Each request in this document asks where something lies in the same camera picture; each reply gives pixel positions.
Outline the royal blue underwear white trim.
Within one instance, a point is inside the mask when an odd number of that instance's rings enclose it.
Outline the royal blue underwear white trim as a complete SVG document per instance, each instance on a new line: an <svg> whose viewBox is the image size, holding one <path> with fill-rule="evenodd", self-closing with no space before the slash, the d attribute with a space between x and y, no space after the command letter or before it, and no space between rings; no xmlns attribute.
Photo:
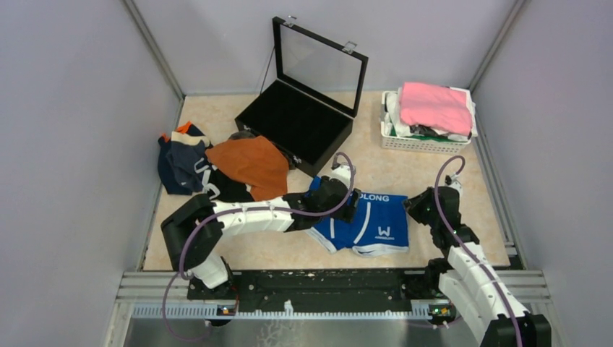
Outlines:
<svg viewBox="0 0 613 347"><path fill-rule="evenodd" d="M362 192L350 223L329 216L306 230L306 234L334 254L351 249L362 257L407 252L407 196Z"/></svg>

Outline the orange underwear cream waistband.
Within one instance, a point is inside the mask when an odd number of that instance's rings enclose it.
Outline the orange underwear cream waistband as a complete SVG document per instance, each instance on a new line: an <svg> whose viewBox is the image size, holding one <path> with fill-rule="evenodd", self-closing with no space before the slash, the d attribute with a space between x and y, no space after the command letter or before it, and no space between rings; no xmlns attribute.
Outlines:
<svg viewBox="0 0 613 347"><path fill-rule="evenodd" d="M205 151L207 159L228 178L249 187L255 201L288 193L289 162L263 136L226 140Z"/></svg>

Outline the black display case glass lid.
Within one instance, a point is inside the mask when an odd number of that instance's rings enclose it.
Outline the black display case glass lid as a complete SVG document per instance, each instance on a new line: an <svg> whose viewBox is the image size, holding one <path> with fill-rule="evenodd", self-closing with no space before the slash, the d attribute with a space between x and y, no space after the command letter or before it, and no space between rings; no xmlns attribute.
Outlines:
<svg viewBox="0 0 613 347"><path fill-rule="evenodd" d="M297 25L294 17L274 17L272 29L275 79L235 123L316 176L352 133L369 58L356 43L336 43Z"/></svg>

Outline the black underwear white trim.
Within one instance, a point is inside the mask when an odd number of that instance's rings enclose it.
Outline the black underwear white trim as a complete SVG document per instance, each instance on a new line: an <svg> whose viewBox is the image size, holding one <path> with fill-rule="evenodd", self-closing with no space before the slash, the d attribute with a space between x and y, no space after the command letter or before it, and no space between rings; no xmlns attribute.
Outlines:
<svg viewBox="0 0 613 347"><path fill-rule="evenodd" d="M195 173L200 180L200 192L211 200L222 202L253 202L247 185L235 181L225 175L217 166L204 158L194 165Z"/></svg>

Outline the olive grey underwear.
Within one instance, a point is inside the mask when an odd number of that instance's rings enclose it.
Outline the olive grey underwear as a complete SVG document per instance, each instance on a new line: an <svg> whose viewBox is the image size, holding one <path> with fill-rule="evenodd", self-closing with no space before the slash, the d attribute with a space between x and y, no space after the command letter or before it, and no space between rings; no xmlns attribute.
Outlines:
<svg viewBox="0 0 613 347"><path fill-rule="evenodd" d="M254 139L256 137L255 134L251 133L247 130L241 130L238 132L234 132L229 136L228 140L245 140L245 139Z"/></svg>

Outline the dark blue underwear cream waistband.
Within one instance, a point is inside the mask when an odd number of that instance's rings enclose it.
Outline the dark blue underwear cream waistband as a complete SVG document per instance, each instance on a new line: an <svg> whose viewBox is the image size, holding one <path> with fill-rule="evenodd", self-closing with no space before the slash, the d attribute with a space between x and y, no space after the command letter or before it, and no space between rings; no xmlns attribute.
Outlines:
<svg viewBox="0 0 613 347"><path fill-rule="evenodd" d="M171 147L166 159L176 183L190 192L203 190L204 171L208 165L205 151L211 142L204 134L171 133Z"/></svg>

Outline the navy underwear orange waistband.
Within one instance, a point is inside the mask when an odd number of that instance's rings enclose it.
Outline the navy underwear orange waistband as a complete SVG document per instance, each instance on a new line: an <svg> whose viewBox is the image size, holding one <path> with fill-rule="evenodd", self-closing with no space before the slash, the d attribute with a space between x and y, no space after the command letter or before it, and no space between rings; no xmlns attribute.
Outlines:
<svg viewBox="0 0 613 347"><path fill-rule="evenodd" d="M202 134L201 131L190 121L176 128L176 132L187 134ZM163 186L166 189L166 192L168 194L191 195L193 192L190 192L188 189L181 188L176 183L176 180L174 179L171 170L171 166L166 159L166 155L168 154L171 147L171 136L168 136L167 134L162 134L158 138L158 145L160 148L157 164L158 175Z"/></svg>

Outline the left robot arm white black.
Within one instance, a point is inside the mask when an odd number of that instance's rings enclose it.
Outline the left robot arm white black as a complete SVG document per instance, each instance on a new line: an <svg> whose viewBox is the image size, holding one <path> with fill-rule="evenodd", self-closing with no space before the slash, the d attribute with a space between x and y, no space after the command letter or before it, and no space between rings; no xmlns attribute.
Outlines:
<svg viewBox="0 0 613 347"><path fill-rule="evenodd" d="M229 295L230 267L214 252L223 238L261 231L305 231L327 217L350 220L360 191L350 163L335 164L316 187L260 202L221 202L193 196L160 225L171 267L183 279L196 278L215 299Z"/></svg>

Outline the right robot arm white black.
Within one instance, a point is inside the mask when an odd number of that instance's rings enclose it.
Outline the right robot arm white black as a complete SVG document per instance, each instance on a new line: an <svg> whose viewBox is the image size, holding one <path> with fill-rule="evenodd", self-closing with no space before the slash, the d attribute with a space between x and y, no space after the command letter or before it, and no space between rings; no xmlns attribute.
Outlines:
<svg viewBox="0 0 613 347"><path fill-rule="evenodd" d="M542 314L532 314L502 282L479 238L462 221L463 187L457 175L403 201L407 214L428 226L443 256L428 262L424 289L446 297L466 322L480 346L551 346L552 327Z"/></svg>

